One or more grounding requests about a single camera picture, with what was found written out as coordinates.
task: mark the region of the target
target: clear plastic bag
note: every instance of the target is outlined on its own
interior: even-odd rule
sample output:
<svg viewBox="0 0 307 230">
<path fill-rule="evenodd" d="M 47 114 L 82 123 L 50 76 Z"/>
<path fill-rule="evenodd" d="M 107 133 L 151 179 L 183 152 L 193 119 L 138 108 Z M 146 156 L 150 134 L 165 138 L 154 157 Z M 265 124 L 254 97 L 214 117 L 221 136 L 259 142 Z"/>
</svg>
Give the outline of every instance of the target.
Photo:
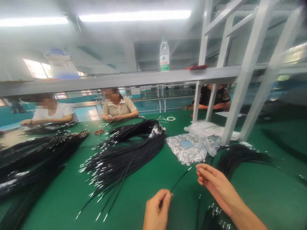
<svg viewBox="0 0 307 230">
<path fill-rule="evenodd" d="M 183 142 L 186 140 L 192 142 L 193 145 L 183 146 Z M 181 134 L 168 137 L 165 141 L 183 165 L 205 161 L 207 155 L 205 142 L 192 134 Z"/>
<path fill-rule="evenodd" d="M 221 133 L 221 128 L 223 127 L 200 120 L 185 127 L 184 130 L 203 142 L 209 155 L 214 157 L 221 145 L 221 137 L 215 134 Z"/>
</svg>

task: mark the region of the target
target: red scissors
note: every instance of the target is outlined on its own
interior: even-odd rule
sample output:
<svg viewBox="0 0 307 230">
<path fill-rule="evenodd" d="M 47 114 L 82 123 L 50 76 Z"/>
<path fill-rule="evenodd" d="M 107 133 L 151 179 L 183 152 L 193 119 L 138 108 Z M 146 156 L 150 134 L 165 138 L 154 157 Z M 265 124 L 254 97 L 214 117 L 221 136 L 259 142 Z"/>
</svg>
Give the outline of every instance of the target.
<svg viewBox="0 0 307 230">
<path fill-rule="evenodd" d="M 104 132 L 104 130 L 103 129 L 101 129 L 101 130 L 97 130 L 96 132 L 94 132 L 94 134 L 96 134 L 96 135 L 99 135 L 100 136 L 100 134 L 102 134 Z"/>
</svg>

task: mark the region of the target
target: ceiling light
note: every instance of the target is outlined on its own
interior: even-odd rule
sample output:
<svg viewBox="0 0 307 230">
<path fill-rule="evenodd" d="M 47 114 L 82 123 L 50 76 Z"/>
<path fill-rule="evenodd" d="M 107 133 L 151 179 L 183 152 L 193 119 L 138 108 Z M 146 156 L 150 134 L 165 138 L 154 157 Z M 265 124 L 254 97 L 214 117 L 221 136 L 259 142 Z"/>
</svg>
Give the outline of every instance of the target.
<svg viewBox="0 0 307 230">
<path fill-rule="evenodd" d="M 68 23 L 65 17 L 42 17 L 42 18 L 7 18 L 0 19 L 0 27 L 23 27 L 39 25 L 56 25 Z"/>
<path fill-rule="evenodd" d="M 118 21 L 157 21 L 170 19 L 186 19 L 191 15 L 189 10 L 176 11 L 137 11 L 107 14 L 81 15 L 84 22 L 118 22 Z"/>
</svg>

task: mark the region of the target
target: white t-shirt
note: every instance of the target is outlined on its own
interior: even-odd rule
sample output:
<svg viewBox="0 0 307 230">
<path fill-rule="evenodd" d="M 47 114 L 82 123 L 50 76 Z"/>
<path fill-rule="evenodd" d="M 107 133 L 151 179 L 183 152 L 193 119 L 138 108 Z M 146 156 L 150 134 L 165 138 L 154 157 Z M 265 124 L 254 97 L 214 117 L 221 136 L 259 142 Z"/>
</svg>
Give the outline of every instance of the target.
<svg viewBox="0 0 307 230">
<path fill-rule="evenodd" d="M 53 116 L 49 116 L 48 109 L 36 109 L 33 120 L 38 119 L 59 119 L 64 118 L 67 115 L 73 114 L 73 121 L 78 122 L 78 118 L 74 112 L 73 107 L 70 104 L 58 103 L 57 111 Z"/>
</svg>

